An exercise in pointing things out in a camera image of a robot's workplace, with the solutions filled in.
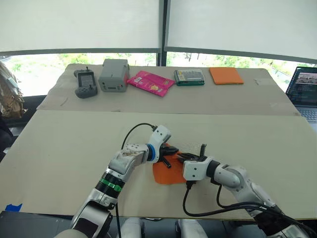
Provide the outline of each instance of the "table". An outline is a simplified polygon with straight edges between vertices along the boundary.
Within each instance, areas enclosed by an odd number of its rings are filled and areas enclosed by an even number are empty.
[[[206,154],[241,165],[289,216],[315,219],[317,138],[295,116],[180,115],[123,112],[37,111],[0,163],[0,208],[23,203],[22,212],[73,215],[96,185],[128,130],[140,122],[167,126],[169,143],[181,151]],[[146,143],[140,127],[129,141]],[[122,216],[186,218],[184,184],[155,183],[152,165],[136,168],[119,196]],[[217,186],[209,179],[190,191],[188,210],[218,209]],[[223,190],[223,204],[235,202]],[[250,219],[245,211],[210,219]]]
[[[238,68],[245,82],[243,85],[215,85],[209,68],[205,67],[199,68],[205,76],[204,86],[174,85],[163,98],[131,85],[125,93],[105,93],[97,83],[97,96],[79,99],[74,93],[77,79],[73,72],[76,69],[85,69],[86,66],[94,71],[97,80],[102,65],[70,64],[38,110],[300,116],[268,71],[262,68]],[[174,79],[174,71],[180,68],[131,66],[130,76],[144,70]]]

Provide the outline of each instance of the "pink package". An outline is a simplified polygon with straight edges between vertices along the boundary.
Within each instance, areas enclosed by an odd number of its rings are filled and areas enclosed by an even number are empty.
[[[149,72],[140,71],[134,77],[130,78],[128,83],[163,97],[175,82]]]

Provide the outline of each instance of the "orange cloth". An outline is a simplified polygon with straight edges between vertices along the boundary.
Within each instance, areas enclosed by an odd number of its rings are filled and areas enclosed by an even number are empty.
[[[212,67],[209,68],[209,72],[215,84],[243,84],[243,80],[236,68]]]
[[[186,182],[183,177],[183,163],[178,161],[177,154],[165,156],[165,158],[172,165],[170,169],[168,169],[163,162],[153,164],[153,175],[155,182],[160,184]]]

